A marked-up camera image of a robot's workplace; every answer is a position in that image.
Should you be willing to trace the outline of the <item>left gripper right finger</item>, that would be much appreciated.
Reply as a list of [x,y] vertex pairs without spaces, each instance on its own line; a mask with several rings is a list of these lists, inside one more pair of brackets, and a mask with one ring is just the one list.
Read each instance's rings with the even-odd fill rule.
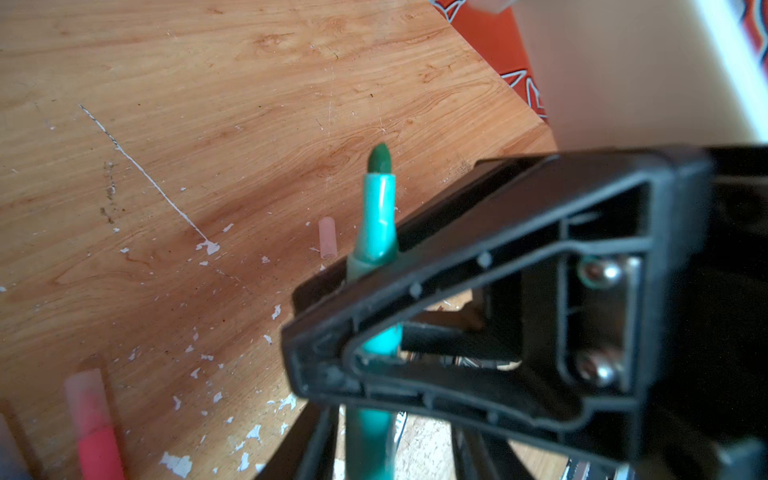
[[399,228],[399,258],[294,294],[290,385],[537,446],[637,456],[676,286],[704,247],[703,149],[482,161]]

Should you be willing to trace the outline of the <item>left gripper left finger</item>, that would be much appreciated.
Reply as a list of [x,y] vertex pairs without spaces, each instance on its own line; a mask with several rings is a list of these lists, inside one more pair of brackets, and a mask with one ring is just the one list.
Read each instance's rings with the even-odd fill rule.
[[339,406],[307,403],[257,479],[333,478]]

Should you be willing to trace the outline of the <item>green marker pen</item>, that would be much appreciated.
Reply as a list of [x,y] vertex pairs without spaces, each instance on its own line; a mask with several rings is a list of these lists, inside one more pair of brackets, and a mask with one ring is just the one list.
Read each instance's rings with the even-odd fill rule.
[[[392,261],[399,245],[395,227],[396,176],[386,144],[373,147],[363,177],[362,223],[346,279],[357,280]],[[395,476],[397,415],[349,407],[346,412],[345,477],[392,479]]]

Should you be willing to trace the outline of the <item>pink marker pen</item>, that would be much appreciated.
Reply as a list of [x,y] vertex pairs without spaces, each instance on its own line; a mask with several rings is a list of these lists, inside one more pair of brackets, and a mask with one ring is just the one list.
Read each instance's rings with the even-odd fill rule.
[[125,472],[101,371],[78,372],[65,380],[64,389],[83,478],[123,480]]

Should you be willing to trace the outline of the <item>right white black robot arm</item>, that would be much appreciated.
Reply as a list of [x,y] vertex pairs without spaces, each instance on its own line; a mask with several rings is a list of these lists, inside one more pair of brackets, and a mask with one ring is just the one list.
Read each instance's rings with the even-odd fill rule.
[[478,1],[511,11],[563,150],[767,141],[763,1]]

